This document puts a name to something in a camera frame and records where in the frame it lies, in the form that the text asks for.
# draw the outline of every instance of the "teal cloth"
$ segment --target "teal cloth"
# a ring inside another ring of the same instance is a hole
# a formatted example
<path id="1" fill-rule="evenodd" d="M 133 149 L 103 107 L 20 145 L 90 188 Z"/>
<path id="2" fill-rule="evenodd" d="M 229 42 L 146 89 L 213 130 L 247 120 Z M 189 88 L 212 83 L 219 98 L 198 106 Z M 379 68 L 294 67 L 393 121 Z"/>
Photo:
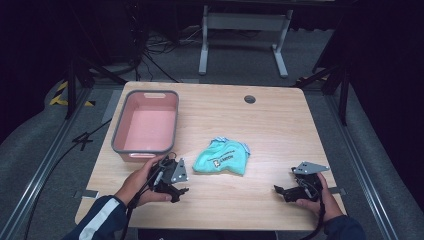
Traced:
<path id="1" fill-rule="evenodd" d="M 228 170 L 244 175 L 250 150 L 247 144 L 225 137 L 214 138 L 209 147 L 203 150 L 193 165 L 193 170 L 215 173 Z"/>

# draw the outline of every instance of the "metal stand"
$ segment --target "metal stand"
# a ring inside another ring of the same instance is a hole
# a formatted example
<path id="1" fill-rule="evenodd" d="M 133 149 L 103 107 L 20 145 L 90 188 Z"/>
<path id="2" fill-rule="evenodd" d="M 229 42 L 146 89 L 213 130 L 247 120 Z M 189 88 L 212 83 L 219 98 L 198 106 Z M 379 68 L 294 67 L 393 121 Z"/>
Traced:
<path id="1" fill-rule="evenodd" d="M 237 29 L 279 31 L 277 44 L 272 45 L 275 61 L 282 78 L 288 76 L 281 49 L 287 30 L 290 25 L 293 10 L 288 10 L 286 15 L 262 15 L 262 14 L 239 14 L 239 13 L 209 13 L 208 6 L 203 9 L 203 43 L 200 53 L 199 74 L 205 75 L 208 63 L 208 29 Z"/>

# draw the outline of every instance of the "pink plastic basin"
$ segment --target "pink plastic basin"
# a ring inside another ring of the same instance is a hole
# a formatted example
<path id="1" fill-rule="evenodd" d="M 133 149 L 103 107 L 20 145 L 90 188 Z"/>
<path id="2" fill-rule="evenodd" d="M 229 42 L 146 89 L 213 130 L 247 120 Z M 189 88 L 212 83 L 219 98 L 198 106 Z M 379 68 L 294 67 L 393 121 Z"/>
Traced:
<path id="1" fill-rule="evenodd" d="M 168 153 L 174 146 L 177 114 L 174 91 L 128 93 L 112 138 L 113 150 L 131 162 Z"/>

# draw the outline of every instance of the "table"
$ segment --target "table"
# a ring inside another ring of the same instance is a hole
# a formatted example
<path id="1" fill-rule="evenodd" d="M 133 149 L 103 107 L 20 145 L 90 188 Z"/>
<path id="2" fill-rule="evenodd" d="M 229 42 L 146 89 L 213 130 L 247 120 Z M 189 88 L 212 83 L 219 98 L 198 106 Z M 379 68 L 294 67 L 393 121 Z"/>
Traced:
<path id="1" fill-rule="evenodd" d="M 179 112 L 173 152 L 185 158 L 190 191 L 177 203 L 149 203 L 135 209 L 130 227 L 168 229 L 313 230 L 316 217 L 286 203 L 273 185 L 296 187 L 291 167 L 302 161 L 328 166 L 303 92 L 296 88 L 129 82 L 125 85 L 87 189 L 114 194 L 142 166 L 124 162 L 111 139 L 126 94 L 134 89 L 174 90 Z M 246 103 L 246 95 L 256 102 Z M 205 175 L 192 170 L 199 153 L 216 136 L 245 142 L 251 156 L 246 173 Z M 335 186 L 331 171 L 323 173 Z M 344 211 L 339 195 L 336 200 Z M 75 221 L 94 199 L 82 199 Z"/>

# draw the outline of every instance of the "jacket sleeve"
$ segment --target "jacket sleeve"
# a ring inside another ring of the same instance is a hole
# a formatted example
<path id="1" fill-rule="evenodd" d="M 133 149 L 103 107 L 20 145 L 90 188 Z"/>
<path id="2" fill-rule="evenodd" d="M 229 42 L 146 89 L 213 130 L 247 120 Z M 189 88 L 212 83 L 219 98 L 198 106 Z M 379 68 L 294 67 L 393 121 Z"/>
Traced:
<path id="1" fill-rule="evenodd" d="M 126 224 L 126 206 L 114 196 L 97 199 L 81 222 L 63 239 L 115 239 Z"/>
<path id="2" fill-rule="evenodd" d="M 365 232 L 361 224 L 346 215 L 330 219 L 325 223 L 324 233 L 327 240 L 365 240 Z"/>

